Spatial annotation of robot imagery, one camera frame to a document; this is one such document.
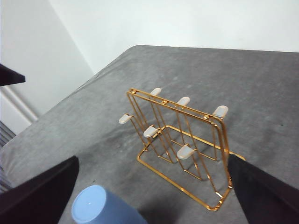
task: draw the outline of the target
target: gray mattress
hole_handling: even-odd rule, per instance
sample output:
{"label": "gray mattress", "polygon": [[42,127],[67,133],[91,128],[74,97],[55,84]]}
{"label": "gray mattress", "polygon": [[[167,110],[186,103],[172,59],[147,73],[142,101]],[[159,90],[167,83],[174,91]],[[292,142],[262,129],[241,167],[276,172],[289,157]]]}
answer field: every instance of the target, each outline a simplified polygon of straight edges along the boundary
{"label": "gray mattress", "polygon": [[230,149],[299,188],[299,53],[134,46],[1,150],[14,186],[79,158],[60,223],[73,223],[71,204],[92,184],[118,194],[149,223],[247,223],[234,191],[219,211],[207,211],[135,160],[142,144],[131,125],[118,124],[132,112],[125,95],[130,87],[162,87],[161,97],[189,96],[190,107],[209,113],[227,105]]}

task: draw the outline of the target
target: white trim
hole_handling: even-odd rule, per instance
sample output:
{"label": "white trim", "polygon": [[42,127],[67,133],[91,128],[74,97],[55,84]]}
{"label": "white trim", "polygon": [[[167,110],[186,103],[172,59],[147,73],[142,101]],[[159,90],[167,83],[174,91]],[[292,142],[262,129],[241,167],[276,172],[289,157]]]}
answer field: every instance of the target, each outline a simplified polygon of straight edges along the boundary
{"label": "white trim", "polygon": [[0,99],[0,114],[1,121],[15,134],[21,133],[32,123],[3,92]]}
{"label": "white trim", "polygon": [[9,86],[1,87],[2,94],[8,98],[17,110],[30,122],[38,119],[38,116],[23,102],[23,100]]}

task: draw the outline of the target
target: bed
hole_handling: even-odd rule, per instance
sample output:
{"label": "bed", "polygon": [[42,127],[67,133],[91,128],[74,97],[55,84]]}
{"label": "bed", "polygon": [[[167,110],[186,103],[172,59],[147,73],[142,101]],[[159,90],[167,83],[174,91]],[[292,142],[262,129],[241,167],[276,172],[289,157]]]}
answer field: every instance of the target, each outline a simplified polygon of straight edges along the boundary
{"label": "bed", "polygon": [[71,204],[93,184],[149,223],[247,223],[234,191],[219,211],[208,211],[135,160],[138,135],[118,124],[132,112],[131,87],[162,87],[163,97],[189,96],[190,107],[210,113],[227,105],[230,149],[299,187],[299,53],[144,45],[126,50],[1,149],[10,182],[17,186],[76,155],[80,171],[60,223],[74,223]]}

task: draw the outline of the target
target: blue cup bottom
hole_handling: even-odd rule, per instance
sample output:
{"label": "blue cup bottom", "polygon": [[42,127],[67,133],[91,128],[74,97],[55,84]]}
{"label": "blue cup bottom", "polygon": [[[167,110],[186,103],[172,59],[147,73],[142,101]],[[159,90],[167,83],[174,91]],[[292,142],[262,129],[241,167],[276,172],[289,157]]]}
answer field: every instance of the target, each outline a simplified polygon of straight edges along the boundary
{"label": "blue cup bottom", "polygon": [[78,224],[147,224],[137,210],[99,185],[77,195],[71,214]]}

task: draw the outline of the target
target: mug rack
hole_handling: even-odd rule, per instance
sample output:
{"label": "mug rack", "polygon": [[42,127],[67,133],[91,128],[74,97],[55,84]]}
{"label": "mug rack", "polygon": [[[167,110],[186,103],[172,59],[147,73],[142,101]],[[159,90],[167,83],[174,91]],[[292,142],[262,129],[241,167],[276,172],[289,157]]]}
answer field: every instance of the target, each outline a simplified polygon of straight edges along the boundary
{"label": "mug rack", "polygon": [[[203,205],[206,209],[211,211],[217,211],[224,203],[230,190],[232,189],[232,181],[227,168],[228,155],[234,154],[241,159],[244,157],[232,152],[228,147],[227,131],[223,122],[224,117],[228,112],[228,108],[221,105],[216,108],[212,114],[208,114],[202,111],[192,109],[187,106],[190,101],[189,97],[182,97],[178,102],[172,102],[168,99],[159,97],[161,88],[155,88],[152,92],[147,93],[137,89],[130,89],[127,91],[127,97],[133,108],[133,114],[124,114],[120,119],[120,124],[125,124],[129,120],[134,126],[142,144],[143,149],[138,153],[137,160],[155,172],[160,177],[180,189],[189,197]],[[149,102],[151,109],[148,107],[140,106],[142,101]],[[152,123],[147,119],[149,111],[153,115],[154,119]],[[169,111],[175,113],[175,120],[169,123],[167,121],[167,115]],[[210,135],[212,140],[207,140],[197,134],[197,131],[193,130],[192,124],[205,124],[210,126]],[[174,138],[171,133],[178,134],[178,138]],[[157,144],[158,141],[162,152],[159,152]],[[212,155],[208,155],[198,148],[200,143],[204,143],[212,150]],[[187,173],[196,178],[199,182],[207,177],[210,182],[210,187],[218,197],[217,204],[209,205],[202,199],[197,197],[194,193],[178,184],[170,177],[161,172],[161,170],[154,168],[148,162],[142,159],[145,154],[154,154],[155,157],[162,159],[166,163],[172,166],[180,166],[183,173]],[[205,159],[209,159],[214,162],[221,161],[223,163],[223,170],[225,175],[225,191],[220,193],[216,187],[212,176],[210,175],[208,166]],[[192,163],[192,167],[195,171],[191,171],[190,167],[186,167],[183,161],[189,160]]]}

